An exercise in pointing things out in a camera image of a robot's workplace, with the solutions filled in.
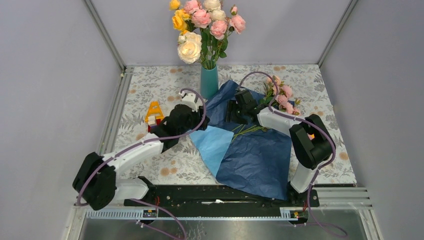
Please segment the blue wrapping paper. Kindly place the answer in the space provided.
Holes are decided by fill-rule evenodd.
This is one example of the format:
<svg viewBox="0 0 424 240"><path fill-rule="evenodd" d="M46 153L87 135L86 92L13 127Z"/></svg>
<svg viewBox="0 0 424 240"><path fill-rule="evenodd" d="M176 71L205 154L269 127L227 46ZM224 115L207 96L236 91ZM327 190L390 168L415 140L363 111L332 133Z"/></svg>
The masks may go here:
<svg viewBox="0 0 424 240"><path fill-rule="evenodd" d="M231 188L266 198L287 200L291 138L272 129L237 134L240 124L226 122L229 100L238 84L225 82L206 102L206 130L189 135L214 178Z"/></svg>

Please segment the teal ceramic vase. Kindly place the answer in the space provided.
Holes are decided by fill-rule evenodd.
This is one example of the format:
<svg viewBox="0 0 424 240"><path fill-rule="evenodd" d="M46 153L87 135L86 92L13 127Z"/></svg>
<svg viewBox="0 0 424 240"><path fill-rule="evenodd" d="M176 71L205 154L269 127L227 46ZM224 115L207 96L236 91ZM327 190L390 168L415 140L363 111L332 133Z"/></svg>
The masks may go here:
<svg viewBox="0 0 424 240"><path fill-rule="evenodd" d="M200 71L200 94L204 99L211 99L219 90L218 67L206 69L203 66Z"/></svg>

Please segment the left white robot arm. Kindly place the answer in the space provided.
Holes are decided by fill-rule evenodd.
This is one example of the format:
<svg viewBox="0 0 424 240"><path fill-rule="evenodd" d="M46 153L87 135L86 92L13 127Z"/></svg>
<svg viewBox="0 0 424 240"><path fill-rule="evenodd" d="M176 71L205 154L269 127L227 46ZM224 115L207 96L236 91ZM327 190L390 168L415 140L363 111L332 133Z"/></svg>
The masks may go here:
<svg viewBox="0 0 424 240"><path fill-rule="evenodd" d="M77 191L76 205L101 210L114 200L137 199L148 206L155 192L140 178L118 179L139 162L163 154L179 139L194 131L205 131L209 118L203 105L177 104L158 126L136 143L121 150L99 155L89 153L83 160L72 187Z"/></svg>

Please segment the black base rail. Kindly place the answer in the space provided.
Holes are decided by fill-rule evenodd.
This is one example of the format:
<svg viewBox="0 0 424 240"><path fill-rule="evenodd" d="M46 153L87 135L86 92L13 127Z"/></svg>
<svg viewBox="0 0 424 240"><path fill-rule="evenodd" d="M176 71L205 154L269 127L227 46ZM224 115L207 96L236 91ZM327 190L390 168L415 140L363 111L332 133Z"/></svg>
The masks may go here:
<svg viewBox="0 0 424 240"><path fill-rule="evenodd" d="M224 185L151 185L142 202L178 218L281 218L289 208L319 207L316 190L291 193L288 200L262 197Z"/></svg>

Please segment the yellow red toy block car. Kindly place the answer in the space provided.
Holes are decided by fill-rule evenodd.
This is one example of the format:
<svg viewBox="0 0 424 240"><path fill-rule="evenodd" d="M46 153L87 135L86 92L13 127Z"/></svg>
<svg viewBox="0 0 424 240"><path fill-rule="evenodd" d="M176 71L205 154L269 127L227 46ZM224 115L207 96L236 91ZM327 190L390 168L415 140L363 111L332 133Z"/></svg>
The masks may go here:
<svg viewBox="0 0 424 240"><path fill-rule="evenodd" d="M144 122L147 124L147 131L159 125L165 118L158 101L152 101L147 110Z"/></svg>

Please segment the flower bouquet in vase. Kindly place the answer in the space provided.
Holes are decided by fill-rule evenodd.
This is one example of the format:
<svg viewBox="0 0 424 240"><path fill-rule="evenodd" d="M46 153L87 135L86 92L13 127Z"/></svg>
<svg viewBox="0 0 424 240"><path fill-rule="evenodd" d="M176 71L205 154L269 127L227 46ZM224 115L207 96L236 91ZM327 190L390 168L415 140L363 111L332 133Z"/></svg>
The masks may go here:
<svg viewBox="0 0 424 240"><path fill-rule="evenodd" d="M223 10L222 0L179 0L169 2L174 15L172 26L179 31L177 54L186 64L199 63L206 70L217 66L219 59L227 57L229 36L241 34L246 21L236 5L229 15Z"/></svg>

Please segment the pink flowers bunch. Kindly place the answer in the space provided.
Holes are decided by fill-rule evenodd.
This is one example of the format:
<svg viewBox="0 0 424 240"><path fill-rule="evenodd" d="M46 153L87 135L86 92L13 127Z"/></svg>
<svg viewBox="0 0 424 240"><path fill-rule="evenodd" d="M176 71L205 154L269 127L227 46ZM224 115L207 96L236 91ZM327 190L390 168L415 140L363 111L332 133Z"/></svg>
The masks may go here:
<svg viewBox="0 0 424 240"><path fill-rule="evenodd" d="M290 102L290 98L293 96L291 87L284 84L280 78L275 75L268 76L264 85L265 97L259 100L255 99L253 93L249 90L258 104L265 104L265 108L257 115L259 125L247 124L250 127L246 130L240 130L238 134L241 135L257 130L274 130L289 136L290 129L295 124L300 123L298 120L300 111L295 107L298 101L293 103ZM236 92L242 90L248 89L242 88L242 86L239 85Z"/></svg>

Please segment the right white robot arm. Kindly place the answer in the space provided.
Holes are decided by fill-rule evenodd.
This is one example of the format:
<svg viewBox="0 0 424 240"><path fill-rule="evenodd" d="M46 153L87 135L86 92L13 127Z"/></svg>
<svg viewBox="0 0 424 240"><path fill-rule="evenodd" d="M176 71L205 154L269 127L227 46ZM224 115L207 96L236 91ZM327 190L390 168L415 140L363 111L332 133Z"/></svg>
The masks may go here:
<svg viewBox="0 0 424 240"><path fill-rule="evenodd" d="M334 141L318 115L302 118L271 105L258 104L247 89L236 91L235 99L229 100L225 120L242 125L254 124L290 136L299 162L286 193L287 201L293 206L299 206L307 199L306 192L320 167L335 156Z"/></svg>

